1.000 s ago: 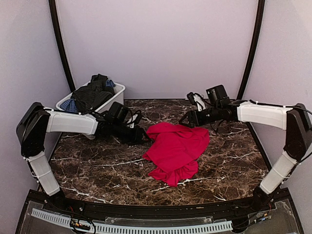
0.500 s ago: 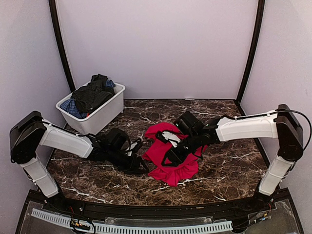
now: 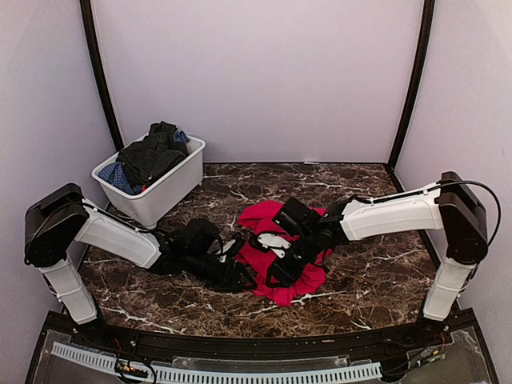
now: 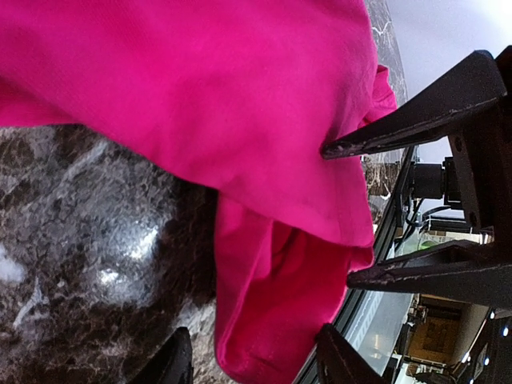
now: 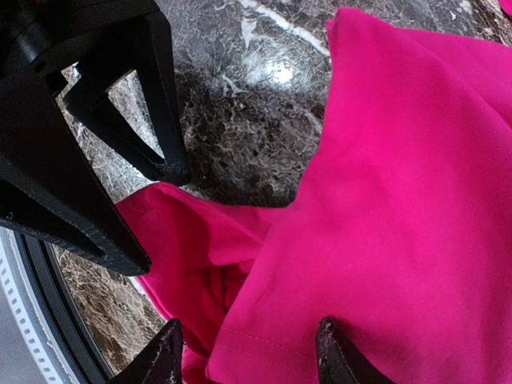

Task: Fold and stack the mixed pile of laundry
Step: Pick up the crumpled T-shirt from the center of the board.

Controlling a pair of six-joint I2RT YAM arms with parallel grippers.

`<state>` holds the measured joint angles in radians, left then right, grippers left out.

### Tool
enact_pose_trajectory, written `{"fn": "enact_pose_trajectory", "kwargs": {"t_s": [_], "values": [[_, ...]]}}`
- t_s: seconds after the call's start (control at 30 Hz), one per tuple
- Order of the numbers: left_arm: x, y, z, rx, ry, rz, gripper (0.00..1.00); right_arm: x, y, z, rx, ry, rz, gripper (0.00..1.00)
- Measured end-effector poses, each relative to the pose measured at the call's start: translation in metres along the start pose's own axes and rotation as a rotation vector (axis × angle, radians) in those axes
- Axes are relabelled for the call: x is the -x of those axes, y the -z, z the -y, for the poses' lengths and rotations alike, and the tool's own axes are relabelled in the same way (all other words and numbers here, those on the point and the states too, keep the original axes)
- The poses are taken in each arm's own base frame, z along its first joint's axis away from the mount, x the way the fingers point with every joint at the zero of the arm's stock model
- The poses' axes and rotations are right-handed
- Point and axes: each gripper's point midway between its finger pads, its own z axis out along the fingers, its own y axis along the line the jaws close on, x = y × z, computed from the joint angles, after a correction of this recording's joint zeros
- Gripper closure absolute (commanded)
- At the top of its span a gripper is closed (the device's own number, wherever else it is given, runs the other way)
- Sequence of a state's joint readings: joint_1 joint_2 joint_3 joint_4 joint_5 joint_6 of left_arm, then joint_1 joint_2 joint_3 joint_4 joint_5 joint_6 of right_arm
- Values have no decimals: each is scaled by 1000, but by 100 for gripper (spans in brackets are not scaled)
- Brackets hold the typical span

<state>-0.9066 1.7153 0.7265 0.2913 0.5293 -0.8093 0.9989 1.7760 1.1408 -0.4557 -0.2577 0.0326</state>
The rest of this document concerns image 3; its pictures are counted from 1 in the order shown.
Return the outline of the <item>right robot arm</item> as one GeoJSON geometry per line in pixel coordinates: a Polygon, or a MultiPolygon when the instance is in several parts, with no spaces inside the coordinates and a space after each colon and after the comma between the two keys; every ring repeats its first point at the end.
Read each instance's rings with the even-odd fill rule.
{"type": "Polygon", "coordinates": [[[441,230],[446,255],[426,295],[423,317],[408,330],[414,346],[427,346],[494,240],[487,233],[486,209],[470,189],[474,184],[445,172],[423,188],[380,198],[350,197],[328,206],[324,214],[289,198],[273,218],[282,234],[255,237],[264,251],[276,255],[267,269],[266,285],[292,286],[307,265],[340,245],[381,234],[441,230]]]}

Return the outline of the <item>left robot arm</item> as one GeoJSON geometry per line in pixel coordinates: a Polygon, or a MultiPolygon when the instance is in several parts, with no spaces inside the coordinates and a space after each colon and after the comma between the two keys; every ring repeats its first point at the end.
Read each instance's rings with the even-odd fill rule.
{"type": "Polygon", "coordinates": [[[80,186],[68,183],[27,209],[24,262],[42,273],[96,349],[107,348],[113,332],[99,320],[99,306],[69,259],[74,242],[105,250],[152,274],[187,272],[220,292],[257,287],[248,269],[235,259],[246,243],[241,234],[225,242],[216,225],[202,218],[171,233],[144,230],[100,209],[83,196],[80,186]]]}

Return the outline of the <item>red t-shirt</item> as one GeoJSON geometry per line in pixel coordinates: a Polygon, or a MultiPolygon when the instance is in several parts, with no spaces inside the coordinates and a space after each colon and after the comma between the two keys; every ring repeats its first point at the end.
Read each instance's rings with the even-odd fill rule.
{"type": "MultiPolygon", "coordinates": [[[[262,232],[277,232],[278,236],[291,242],[298,237],[292,237],[275,224],[272,219],[280,211],[283,204],[274,201],[264,201],[248,206],[241,213],[238,224],[247,229],[251,234],[262,232]]],[[[300,279],[291,287],[271,288],[266,285],[267,269],[276,259],[277,255],[272,250],[261,252],[250,244],[245,244],[236,256],[236,260],[249,266],[255,273],[254,280],[257,288],[253,293],[272,300],[278,306],[290,306],[293,299],[304,294],[312,294],[326,280],[326,273],[323,268],[308,264],[300,279]]]]}

